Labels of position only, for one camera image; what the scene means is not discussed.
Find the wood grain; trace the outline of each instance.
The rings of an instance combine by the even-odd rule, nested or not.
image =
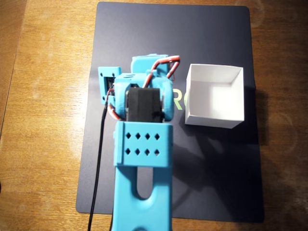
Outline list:
[[[0,1],[0,135],[26,0]]]
[[[265,222],[173,219],[174,231],[308,230],[305,0],[140,1],[247,5]],[[0,140],[0,231],[86,230],[75,210],[96,1],[29,0]],[[95,215],[92,230],[108,230]]]

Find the black cable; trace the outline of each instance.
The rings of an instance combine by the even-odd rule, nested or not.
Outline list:
[[[112,217],[111,217],[111,222],[110,222],[110,226],[109,226],[109,231],[111,231],[112,230],[112,222],[113,222],[113,220],[114,220],[114,209],[112,209]]]
[[[91,211],[90,211],[90,217],[89,217],[89,223],[88,223],[88,231],[91,230],[91,224],[92,224],[92,218],[93,218],[93,212],[94,212],[94,206],[95,206],[95,199],[96,199],[96,193],[97,193],[97,186],[98,186],[98,178],[99,178],[99,175],[100,175],[102,146],[103,146],[103,134],[104,134],[104,125],[105,125],[106,114],[107,114],[107,103],[105,104],[105,107],[104,107],[104,110],[103,110],[103,115],[102,115],[100,144],[99,144],[99,148],[98,148],[96,176],[95,176],[94,192],[93,192],[92,205],[91,205]]]

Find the robotic arm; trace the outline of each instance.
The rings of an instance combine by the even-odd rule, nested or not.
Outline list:
[[[118,120],[112,231],[172,230],[173,127],[163,120],[173,118],[170,78],[179,63],[179,56],[150,54],[133,57],[131,73],[121,73],[120,67],[98,68],[102,103]],[[137,192],[138,167],[154,169],[147,199]]]

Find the black mat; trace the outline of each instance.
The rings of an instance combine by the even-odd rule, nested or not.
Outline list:
[[[103,105],[98,66],[130,72],[132,56],[180,55],[175,107],[173,217],[262,222],[264,219],[257,135],[255,81],[249,10],[246,7],[152,5],[101,2],[97,7],[89,97],[76,208],[88,213]],[[234,129],[184,125],[184,93],[190,64],[244,67],[245,121]],[[113,131],[105,123],[101,174],[95,212],[112,213],[114,199]],[[151,191],[151,171],[142,169],[138,188]]]

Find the white box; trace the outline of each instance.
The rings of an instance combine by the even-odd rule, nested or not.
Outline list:
[[[242,67],[191,64],[185,124],[233,128],[244,121]]]

